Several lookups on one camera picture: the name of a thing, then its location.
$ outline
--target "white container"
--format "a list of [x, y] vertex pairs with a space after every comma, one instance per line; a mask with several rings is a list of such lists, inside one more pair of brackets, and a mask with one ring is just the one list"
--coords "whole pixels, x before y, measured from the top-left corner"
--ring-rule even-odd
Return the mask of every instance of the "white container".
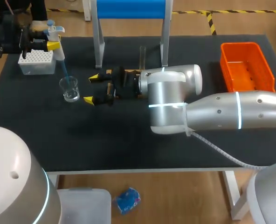
[[57, 190], [62, 204], [60, 224], [111, 224], [111, 195], [104, 189]]
[[52, 75], [55, 72], [56, 60], [53, 51], [31, 50], [26, 59], [20, 55], [18, 64], [24, 75]]

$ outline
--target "black table mat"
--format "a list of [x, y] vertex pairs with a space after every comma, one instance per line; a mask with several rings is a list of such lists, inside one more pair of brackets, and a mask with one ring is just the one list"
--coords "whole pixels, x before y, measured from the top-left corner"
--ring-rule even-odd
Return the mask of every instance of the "black table mat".
[[[220, 45], [247, 41], [260, 45], [276, 78], [276, 55], [264, 35], [170, 38], [169, 66], [201, 67], [202, 94], [190, 97], [189, 102], [226, 91]], [[146, 46], [146, 68], [160, 67], [158, 37], [108, 37], [105, 42], [103, 68], [138, 69], [140, 45]], [[68, 72], [78, 78], [81, 97], [90, 96], [88, 77], [98, 73], [92, 38], [63, 38], [62, 45]], [[112, 107], [93, 107], [82, 99], [67, 103], [58, 85], [63, 76], [58, 65], [54, 75], [24, 76], [17, 61], [17, 55], [9, 55], [0, 76], [0, 126], [18, 134], [46, 171], [237, 167], [184, 133], [153, 134], [147, 100], [116, 100]], [[276, 129], [199, 134], [243, 162], [276, 162]]]

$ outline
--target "table leg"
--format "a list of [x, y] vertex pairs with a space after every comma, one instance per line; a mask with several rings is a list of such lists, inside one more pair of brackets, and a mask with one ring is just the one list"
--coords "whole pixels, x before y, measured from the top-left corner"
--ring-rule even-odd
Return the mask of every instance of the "table leg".
[[82, 0], [85, 21], [90, 21], [90, 0]]
[[246, 192], [240, 196], [234, 171], [223, 171], [223, 177], [231, 207], [231, 217], [233, 220], [241, 220], [249, 211]]
[[53, 183], [55, 189], [58, 188], [58, 181], [59, 181], [59, 175], [56, 175], [56, 174], [48, 174], [49, 176], [49, 180]]

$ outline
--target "white cable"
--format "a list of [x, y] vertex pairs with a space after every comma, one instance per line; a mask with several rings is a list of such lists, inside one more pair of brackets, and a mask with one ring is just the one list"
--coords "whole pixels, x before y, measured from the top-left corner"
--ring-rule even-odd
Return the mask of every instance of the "white cable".
[[208, 144], [210, 147], [212, 147], [218, 153], [221, 153], [223, 156], [227, 157], [229, 160], [231, 160], [232, 162], [240, 165], [241, 167], [244, 167], [244, 168], [247, 168], [247, 169], [255, 169], [255, 170], [262, 170], [262, 169], [265, 169], [267, 167], [267, 166], [266, 167], [253, 166], [253, 165], [244, 163], [244, 162], [234, 158], [233, 156], [229, 155], [228, 153], [224, 152], [222, 149], [220, 149], [219, 147], [217, 147], [216, 145], [214, 145], [213, 143], [211, 143], [207, 139], [203, 138], [201, 135], [199, 135], [195, 132], [192, 132], [191, 135], [193, 135], [194, 137], [200, 139], [204, 143]]

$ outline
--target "orange basket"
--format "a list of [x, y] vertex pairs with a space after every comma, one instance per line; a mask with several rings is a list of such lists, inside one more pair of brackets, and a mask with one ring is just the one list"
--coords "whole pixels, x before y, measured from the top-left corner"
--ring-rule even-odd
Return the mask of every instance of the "orange basket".
[[220, 64], [228, 92], [276, 92], [275, 78], [257, 43], [223, 43]]

